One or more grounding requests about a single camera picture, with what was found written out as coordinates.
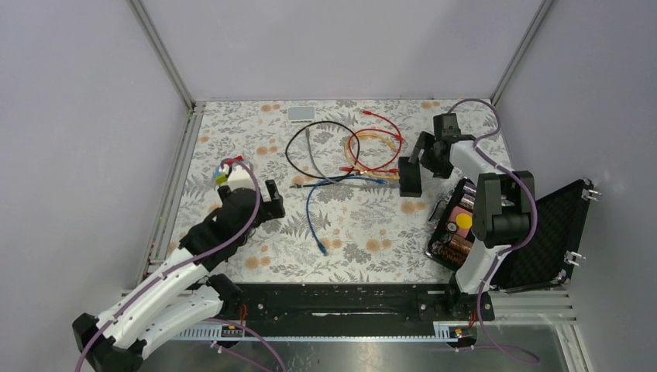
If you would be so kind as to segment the black network switch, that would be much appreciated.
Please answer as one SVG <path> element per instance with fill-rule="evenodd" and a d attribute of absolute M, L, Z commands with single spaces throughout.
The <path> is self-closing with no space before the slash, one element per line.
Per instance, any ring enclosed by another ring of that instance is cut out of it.
<path fill-rule="evenodd" d="M 401 197 L 420 198 L 422 195 L 420 164 L 410 157 L 400 157 L 397 163 Z"/>

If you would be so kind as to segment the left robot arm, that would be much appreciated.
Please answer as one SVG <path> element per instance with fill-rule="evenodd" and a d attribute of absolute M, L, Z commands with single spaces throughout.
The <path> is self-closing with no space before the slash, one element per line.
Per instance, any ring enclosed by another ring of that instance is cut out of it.
<path fill-rule="evenodd" d="M 96 371 L 137 371 L 155 350 L 189 327 L 240 308 L 240 289 L 213 270 L 245 245 L 260 224 L 285 216 L 273 180 L 259 188 L 222 186 L 220 208 L 190 228 L 178 248 L 141 284 L 99 315 L 83 313 L 72 324 L 81 355 Z"/>

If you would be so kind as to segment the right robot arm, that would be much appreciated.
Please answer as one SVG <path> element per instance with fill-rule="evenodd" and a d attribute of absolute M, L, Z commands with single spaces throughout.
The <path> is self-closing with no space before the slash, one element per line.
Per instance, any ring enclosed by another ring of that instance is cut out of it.
<path fill-rule="evenodd" d="M 472 295 L 486 291 L 504 258 L 535 234 L 534 178 L 528 171 L 509 170 L 486 155 L 474 136 L 461 132 L 456 114 L 435 116 L 433 126 L 433 133 L 420 133 L 411 155 L 398 161 L 400 194 L 421 196 L 422 167 L 440 178 L 450 177 L 458 168 L 474 183 L 474 246 L 456 271 L 458 290 L 444 299 L 447 314 L 464 319 L 475 309 Z"/>

